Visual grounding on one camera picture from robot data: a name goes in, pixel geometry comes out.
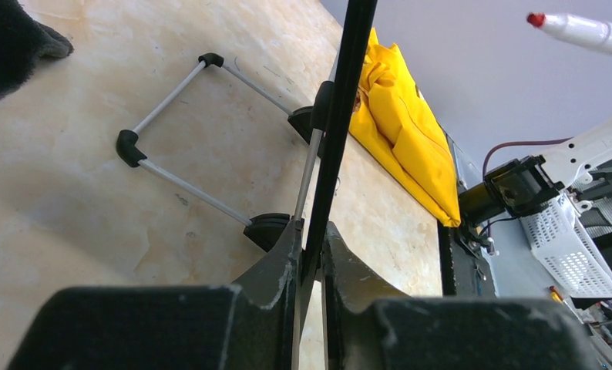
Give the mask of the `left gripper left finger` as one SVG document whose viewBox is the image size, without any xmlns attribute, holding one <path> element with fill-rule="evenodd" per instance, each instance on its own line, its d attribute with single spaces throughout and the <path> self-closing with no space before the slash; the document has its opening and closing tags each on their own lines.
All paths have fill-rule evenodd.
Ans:
<svg viewBox="0 0 612 370">
<path fill-rule="evenodd" d="M 302 224 L 229 284 L 73 287 L 39 309 L 10 369 L 296 369 Z"/>
</svg>

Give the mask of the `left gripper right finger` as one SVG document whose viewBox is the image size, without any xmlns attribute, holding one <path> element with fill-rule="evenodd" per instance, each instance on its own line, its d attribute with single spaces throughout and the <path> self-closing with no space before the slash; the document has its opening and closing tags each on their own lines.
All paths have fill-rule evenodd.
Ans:
<svg viewBox="0 0 612 370">
<path fill-rule="evenodd" d="M 329 369 L 596 369 L 587 331 L 544 299 L 412 297 L 329 223 L 322 244 Z"/>
</svg>

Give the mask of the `white whiteboard black frame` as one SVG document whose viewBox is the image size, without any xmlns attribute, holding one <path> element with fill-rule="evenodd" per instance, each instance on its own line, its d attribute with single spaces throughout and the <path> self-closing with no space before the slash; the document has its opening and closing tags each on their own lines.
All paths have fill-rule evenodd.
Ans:
<svg viewBox="0 0 612 370">
<path fill-rule="evenodd" d="M 254 242 L 265 254 L 277 249 L 280 236 L 292 223 L 299 224 L 304 209 L 308 187 L 314 171 L 315 160 L 319 159 L 320 171 L 315 191 L 310 232 L 323 233 L 328 222 L 333 192 L 338 171 L 344 155 L 346 137 L 350 126 L 352 101 L 356 97 L 367 38 L 372 28 L 375 1 L 350 1 L 345 15 L 341 44 L 336 56 L 333 80 L 324 81 L 310 106 L 291 110 L 268 95 L 259 85 L 250 81 L 240 70 L 225 63 L 224 58 L 214 52 L 205 53 L 198 58 L 197 66 L 190 74 L 134 129 L 123 129 L 116 139 L 116 152 L 129 167 L 143 169 L 170 181 L 188 193 L 201 199 L 212 207 L 244 225 L 244 235 Z M 294 213 L 261 214 L 246 217 L 218 199 L 192 186 L 166 170 L 150 162 L 136 144 L 139 134 L 171 103 L 185 87 L 204 69 L 216 66 L 227 70 L 241 82 L 251 87 L 266 100 L 282 109 L 288 115 L 288 122 L 308 143 L 309 152 L 298 193 Z"/>
</svg>

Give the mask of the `red white marker pen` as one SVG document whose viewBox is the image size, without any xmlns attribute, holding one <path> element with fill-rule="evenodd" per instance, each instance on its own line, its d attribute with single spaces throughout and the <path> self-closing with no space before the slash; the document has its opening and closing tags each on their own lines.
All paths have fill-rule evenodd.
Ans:
<svg viewBox="0 0 612 370">
<path fill-rule="evenodd" d="M 572 45 L 612 55 L 612 22 L 570 13 L 531 12 L 526 21 L 535 29 Z"/>
</svg>

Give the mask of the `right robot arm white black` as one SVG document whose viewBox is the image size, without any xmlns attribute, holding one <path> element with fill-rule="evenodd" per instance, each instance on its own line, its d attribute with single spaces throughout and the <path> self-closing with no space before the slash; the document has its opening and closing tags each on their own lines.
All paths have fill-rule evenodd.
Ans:
<svg viewBox="0 0 612 370">
<path fill-rule="evenodd" d="M 612 118 L 599 126 L 531 156 L 514 159 L 459 195 L 462 223 L 475 227 L 507 212 L 527 217 L 589 170 L 612 160 Z"/>
</svg>

